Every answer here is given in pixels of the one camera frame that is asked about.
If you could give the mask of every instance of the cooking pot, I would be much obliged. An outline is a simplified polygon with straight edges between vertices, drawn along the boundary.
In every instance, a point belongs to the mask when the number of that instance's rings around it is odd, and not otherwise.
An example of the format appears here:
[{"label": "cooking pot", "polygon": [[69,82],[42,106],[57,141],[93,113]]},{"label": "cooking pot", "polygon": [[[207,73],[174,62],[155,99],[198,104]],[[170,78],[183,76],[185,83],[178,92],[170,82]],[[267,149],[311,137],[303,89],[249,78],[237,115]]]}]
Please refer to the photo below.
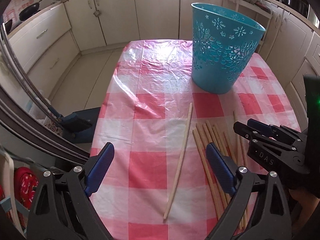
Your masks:
[{"label": "cooking pot", "polygon": [[301,0],[283,0],[283,3],[293,10],[297,11],[304,17],[308,17],[309,5],[305,4]]}]

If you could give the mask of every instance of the kitchen utensil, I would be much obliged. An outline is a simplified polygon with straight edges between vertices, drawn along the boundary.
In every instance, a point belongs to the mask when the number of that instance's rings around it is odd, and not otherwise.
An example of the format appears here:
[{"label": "kitchen utensil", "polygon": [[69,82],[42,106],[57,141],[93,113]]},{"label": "kitchen utensil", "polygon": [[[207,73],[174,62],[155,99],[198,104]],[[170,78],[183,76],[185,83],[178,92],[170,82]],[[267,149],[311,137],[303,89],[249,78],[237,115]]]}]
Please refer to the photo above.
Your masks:
[{"label": "kitchen utensil", "polygon": [[7,33],[7,35],[10,33],[11,27],[12,27],[12,19],[4,23],[5,32]]},{"label": "kitchen utensil", "polygon": [[265,28],[249,17],[193,3],[192,79],[203,90],[227,93],[257,48]]},{"label": "kitchen utensil", "polygon": [[36,2],[34,4],[29,5],[28,7],[24,8],[19,13],[19,19],[23,22],[23,21],[29,19],[32,15],[36,14],[39,10],[41,1],[42,0],[39,0],[39,2]]},{"label": "kitchen utensil", "polygon": [[283,0],[283,3],[293,10],[297,11],[304,17],[308,17],[309,5],[301,0]]}]

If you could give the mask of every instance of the plastic tablecloth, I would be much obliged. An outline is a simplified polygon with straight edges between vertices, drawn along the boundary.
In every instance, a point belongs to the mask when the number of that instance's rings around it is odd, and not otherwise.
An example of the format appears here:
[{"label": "plastic tablecloth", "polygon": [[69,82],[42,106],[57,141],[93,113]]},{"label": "plastic tablecloth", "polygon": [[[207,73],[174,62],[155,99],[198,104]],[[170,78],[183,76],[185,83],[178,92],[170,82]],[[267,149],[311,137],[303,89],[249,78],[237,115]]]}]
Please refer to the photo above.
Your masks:
[{"label": "plastic tablecloth", "polygon": [[[209,120],[226,132],[236,150],[233,111],[299,130],[276,77],[256,53],[223,95],[201,90],[191,79],[192,42],[130,42],[117,63],[92,143],[106,142],[114,160],[91,201],[115,239],[204,240],[217,223],[214,203],[191,130]],[[185,159],[167,221],[163,215],[182,146],[189,103],[194,103]],[[263,172],[248,158],[252,172]],[[252,209],[254,197],[250,198]]]}]

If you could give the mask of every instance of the drawer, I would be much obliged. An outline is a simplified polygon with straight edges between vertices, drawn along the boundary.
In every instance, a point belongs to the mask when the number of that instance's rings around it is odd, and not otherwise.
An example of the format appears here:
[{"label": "drawer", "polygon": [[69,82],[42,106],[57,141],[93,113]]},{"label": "drawer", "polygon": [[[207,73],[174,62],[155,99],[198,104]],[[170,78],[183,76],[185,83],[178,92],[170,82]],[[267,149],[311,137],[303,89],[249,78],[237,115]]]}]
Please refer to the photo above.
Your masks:
[{"label": "drawer", "polygon": [[315,72],[315,70],[307,60],[304,60],[301,68],[299,69],[295,77],[292,79],[292,84],[297,90],[297,93],[299,94],[305,109],[307,109],[307,103],[305,98],[306,89],[304,87],[304,82],[303,82],[304,74],[317,75],[317,73]]},{"label": "drawer", "polygon": [[306,59],[311,63],[315,72],[320,75],[320,37],[313,32],[310,46],[306,52]]},{"label": "drawer", "polygon": [[71,29],[63,4],[39,15],[10,38],[12,48],[27,73],[41,55]]},{"label": "drawer", "polygon": [[70,31],[58,39],[33,65],[28,76],[43,96],[48,98],[63,72],[79,50]]},{"label": "drawer", "polygon": [[301,131],[308,128],[307,112],[293,84],[290,82],[284,90],[297,117]]}]

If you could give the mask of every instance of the white cabinet door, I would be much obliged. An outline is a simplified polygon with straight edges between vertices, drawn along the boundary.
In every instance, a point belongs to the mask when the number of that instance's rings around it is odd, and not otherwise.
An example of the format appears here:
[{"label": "white cabinet door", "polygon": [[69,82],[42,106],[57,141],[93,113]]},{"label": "white cabinet door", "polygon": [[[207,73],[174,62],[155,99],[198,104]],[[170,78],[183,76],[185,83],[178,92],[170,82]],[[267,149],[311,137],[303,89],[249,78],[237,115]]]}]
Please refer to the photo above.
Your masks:
[{"label": "white cabinet door", "polygon": [[303,62],[301,68],[299,69],[295,77],[292,79],[292,84],[297,90],[305,109],[307,109],[307,102],[305,97],[306,89],[304,87],[304,81],[303,81],[304,74],[317,76],[317,73],[315,72],[314,68],[307,60]]},{"label": "white cabinet door", "polygon": [[284,10],[281,7],[278,7],[275,4],[272,4],[268,1],[264,1],[270,8],[272,8],[272,18],[270,20],[270,25],[268,28],[268,32],[266,34],[266,37],[264,39],[263,45],[261,47],[261,50],[259,52],[260,56],[263,58],[263,60],[266,60],[272,46],[276,40],[276,37],[278,35],[280,25],[283,19]]},{"label": "white cabinet door", "polygon": [[307,112],[303,106],[303,103],[296,89],[294,88],[293,84],[290,82],[284,91],[287,94],[287,97],[290,101],[293,111],[297,117],[297,121],[301,131],[305,130],[306,128],[308,128]]},{"label": "white cabinet door", "polygon": [[30,69],[30,80],[38,90],[42,90],[45,98],[49,97],[59,78],[78,53],[71,33],[67,32]]},{"label": "white cabinet door", "polygon": [[95,0],[107,45],[139,40],[134,0]]},{"label": "white cabinet door", "polygon": [[222,6],[223,0],[180,0],[179,39],[192,40],[192,7],[191,3],[202,2]]},{"label": "white cabinet door", "polygon": [[64,5],[80,50],[106,46],[99,18],[93,14],[94,0],[68,0]]},{"label": "white cabinet door", "polygon": [[140,38],[178,39],[180,0],[136,0]]},{"label": "white cabinet door", "polygon": [[289,12],[284,12],[280,31],[266,60],[283,88],[292,81],[303,63],[312,30]]}]

